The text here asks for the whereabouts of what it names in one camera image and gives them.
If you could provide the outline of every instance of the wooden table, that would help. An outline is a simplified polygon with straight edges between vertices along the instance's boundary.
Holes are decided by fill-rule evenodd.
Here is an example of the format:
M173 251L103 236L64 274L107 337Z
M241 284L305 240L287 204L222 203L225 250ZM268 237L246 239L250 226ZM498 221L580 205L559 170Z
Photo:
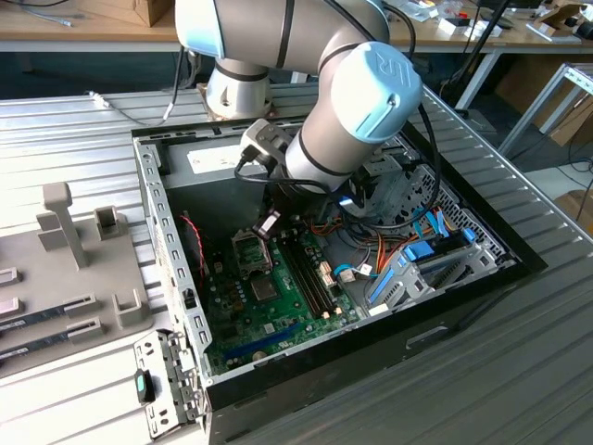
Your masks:
M464 10L473 17L475 6L465 3ZM55 15L68 15L76 10L75 5L65 4L48 8L46 12ZM22 12L18 6L0 4L0 51L14 52L142 52L176 51L177 35L174 27L174 14L169 11L152 28L133 25L115 19L83 13L85 19L72 19L69 28L47 20L38 19ZM465 89L456 108L466 109L494 68L502 54L591 54L593 42L582 44L551 44L526 29L530 21L526 16L512 19L514 28L504 31L499 38L490 38L482 53L482 62ZM437 20L424 23L412 21L417 34L417 53L459 53L463 50L467 37L449 36L438 29ZM391 27L391 44L406 51L409 45L408 29L401 21L394 21ZM293 77L302 81L303 75Z

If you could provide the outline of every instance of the ur robot arm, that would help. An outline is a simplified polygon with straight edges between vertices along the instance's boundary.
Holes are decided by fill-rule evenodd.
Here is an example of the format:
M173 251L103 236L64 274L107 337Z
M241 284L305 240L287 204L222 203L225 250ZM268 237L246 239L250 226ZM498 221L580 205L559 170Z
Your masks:
M244 134L238 170L256 159L274 184L273 208L255 227L262 237L316 199L339 198L421 102L420 76L387 43L380 0L177 0L176 26L184 46L216 58L207 103L224 118L269 111L266 67L319 74L318 101L294 139L264 120Z

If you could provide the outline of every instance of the table leg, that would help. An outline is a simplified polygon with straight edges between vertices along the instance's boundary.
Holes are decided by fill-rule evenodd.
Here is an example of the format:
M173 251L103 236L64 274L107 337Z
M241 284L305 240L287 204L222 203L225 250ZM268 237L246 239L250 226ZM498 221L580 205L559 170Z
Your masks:
M512 148L513 144L521 137L524 133L527 125L529 125L534 117L537 115L541 107L546 103L551 95L554 94L556 89L560 86L562 81L564 80L564 74L568 69L568 65L562 64L556 71L556 73L552 76L549 82L544 86L544 89L541 90L541 93L537 95L536 100L531 106L527 109L524 115L519 119L516 125L512 128L511 132L507 135L500 147L498 148L498 152L501 155L506 155Z
M478 94L478 91L480 91L480 88L484 84L486 77L488 77L488 74L490 74L490 71L492 71L496 65L500 54L501 53L499 51L494 51L484 56L480 66L473 74L470 83L467 85L465 91L461 95L459 102L455 106L455 109L467 109L470 107L475 95Z
M580 86L575 85L571 92L568 95L566 95L566 97L558 105L558 107L554 109L554 111L552 111L552 114L549 115L549 118L546 119L544 124L541 127L539 127L539 131L543 134L549 132L549 130L554 125L556 125L556 121L560 117L564 116L568 107L571 107L573 105L573 102L576 100L580 93L583 93L583 89Z

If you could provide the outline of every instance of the aluminum extrusion table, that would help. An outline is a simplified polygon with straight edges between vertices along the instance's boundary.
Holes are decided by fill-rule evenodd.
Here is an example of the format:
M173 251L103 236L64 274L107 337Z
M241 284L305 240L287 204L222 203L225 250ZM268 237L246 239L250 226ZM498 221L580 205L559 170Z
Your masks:
M305 111L315 86L273 89L282 111ZM107 97L157 122L164 93ZM549 268L456 337L237 444L588 443L593 433L593 241L431 92L441 153ZM181 92L169 124L204 120ZM411 120L423 131L419 116ZM144 222L130 123L88 97L0 102L0 235L35 228L40 185L69 181L75 217L117 205L132 224L157 327L169 324ZM3 443L150 442L135 395L132 343L142 334L0 380ZM199 444L187 427L160 443Z

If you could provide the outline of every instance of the green circuit board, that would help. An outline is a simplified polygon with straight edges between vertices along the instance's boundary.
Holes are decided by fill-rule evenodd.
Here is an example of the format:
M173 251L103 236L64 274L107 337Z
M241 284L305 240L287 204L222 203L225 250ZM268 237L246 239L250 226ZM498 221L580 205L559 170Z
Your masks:
M213 336L207 354L214 374L225 373L360 319L339 286L323 289L334 305L332 311L326 311L323 316L312 311L298 287L294 268L290 267L291 259L286 258L282 243L281 240L268 243L271 271L247 279L240 277L237 255L230 243L220 246L217 252L218 268L213 259L207 258L211 275L203 292L207 293L207 318ZM255 245L245 245L247 256L258 261ZM324 258L314 236L300 234L294 246L307 252L302 258L307 258L310 269L317 271ZM238 256L240 261L246 260L241 252Z

